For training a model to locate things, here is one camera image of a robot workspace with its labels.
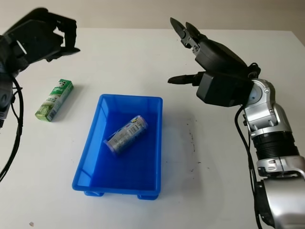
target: can label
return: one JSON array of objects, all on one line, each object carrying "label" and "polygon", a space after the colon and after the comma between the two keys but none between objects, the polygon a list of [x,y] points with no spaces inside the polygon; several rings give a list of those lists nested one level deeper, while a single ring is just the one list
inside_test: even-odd
[{"label": "can label", "polygon": [[147,129],[146,121],[140,116],[136,116],[124,127],[113,133],[104,143],[114,153],[120,153],[131,145]]}]

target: black cable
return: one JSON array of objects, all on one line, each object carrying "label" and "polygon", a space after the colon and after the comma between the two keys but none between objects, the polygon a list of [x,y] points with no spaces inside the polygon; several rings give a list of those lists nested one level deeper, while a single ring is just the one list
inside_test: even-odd
[{"label": "black cable", "polygon": [[234,122],[235,122],[235,126],[236,126],[236,129],[237,129],[237,132],[238,132],[240,138],[242,139],[242,142],[244,144],[244,147],[246,148],[246,152],[247,152],[247,155],[248,155],[248,166],[249,166],[249,173],[250,173],[250,182],[251,182],[251,188],[252,188],[252,193],[253,193],[253,198],[254,198],[255,220],[256,220],[256,223],[257,223],[257,227],[259,229],[262,229],[261,221],[259,219],[257,200],[256,200],[256,195],[257,195],[256,183],[257,183],[257,180],[256,180],[255,167],[254,167],[252,156],[251,156],[251,152],[250,152],[250,146],[251,146],[250,145],[250,142],[251,142],[250,134],[248,135],[249,143],[247,143],[247,141],[246,141],[246,139],[245,139],[245,137],[244,137],[244,135],[242,133],[242,130],[240,129],[239,124],[238,124],[238,117],[239,117],[240,113],[243,110],[244,110],[244,105],[241,106],[238,109],[238,111],[236,112],[236,115],[235,115],[235,118],[234,118]]},{"label": "black cable", "polygon": [[19,117],[17,116],[16,114],[16,111],[15,111],[15,108],[14,108],[14,102],[15,102],[15,95],[18,93],[18,91],[15,91],[15,93],[13,94],[13,98],[12,98],[12,101],[10,103],[10,106],[11,106],[11,110],[13,111],[16,119],[17,119],[17,122],[19,121]]},{"label": "black cable", "polygon": [[16,133],[16,138],[15,138],[14,146],[13,146],[12,152],[10,154],[10,157],[9,157],[5,167],[3,168],[3,170],[0,173],[0,182],[3,180],[3,178],[7,174],[8,170],[9,170],[9,168],[10,168],[10,166],[11,166],[11,164],[12,164],[12,162],[13,162],[15,156],[16,156],[16,153],[17,153],[19,145],[20,145],[20,138],[21,138],[21,135],[22,135],[22,127],[23,127],[24,104],[23,104],[23,96],[22,96],[22,92],[21,92],[22,88],[19,86],[15,77],[13,77],[11,74],[10,74],[10,78],[13,81],[13,83],[15,84],[15,87],[17,89],[17,91],[14,93],[14,96],[18,93],[20,110],[19,110],[19,117],[18,117],[15,110],[13,109],[13,105],[12,105],[13,101],[12,101],[11,106],[12,106],[12,109],[13,109],[13,113],[16,116],[17,122],[18,122],[17,133]]}]

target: blue plastic tray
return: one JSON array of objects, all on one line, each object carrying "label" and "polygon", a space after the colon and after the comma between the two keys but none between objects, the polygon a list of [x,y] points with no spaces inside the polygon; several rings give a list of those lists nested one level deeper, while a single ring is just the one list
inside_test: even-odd
[{"label": "blue plastic tray", "polygon": [[[134,194],[154,200],[161,188],[162,104],[159,97],[100,96],[72,187],[87,196]],[[103,140],[136,115],[148,130],[118,157]]]}]

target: white tabletop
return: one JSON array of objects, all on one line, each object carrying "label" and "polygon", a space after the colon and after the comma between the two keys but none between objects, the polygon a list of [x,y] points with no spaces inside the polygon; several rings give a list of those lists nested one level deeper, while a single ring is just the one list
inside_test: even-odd
[{"label": "white tabletop", "polygon": [[[227,45],[276,88],[296,145],[305,155],[305,48],[288,31],[203,31]],[[25,103],[19,152],[0,183],[0,228],[255,229],[237,107],[204,104],[190,85],[167,79],[201,71],[173,30],[78,29],[81,52],[33,64],[18,76]],[[34,114],[60,79],[75,88],[54,119]],[[163,98],[162,188],[157,200],[71,188],[101,94]],[[10,112],[0,130],[0,167],[16,133]]]}]

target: robot forearm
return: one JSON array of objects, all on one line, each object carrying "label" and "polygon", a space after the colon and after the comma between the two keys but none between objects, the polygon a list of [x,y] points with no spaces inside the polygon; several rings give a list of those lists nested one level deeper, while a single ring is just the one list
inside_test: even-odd
[{"label": "robot forearm", "polygon": [[305,159],[294,144],[283,108],[271,83],[253,80],[245,120],[257,154],[257,207],[276,229],[305,228]]}]

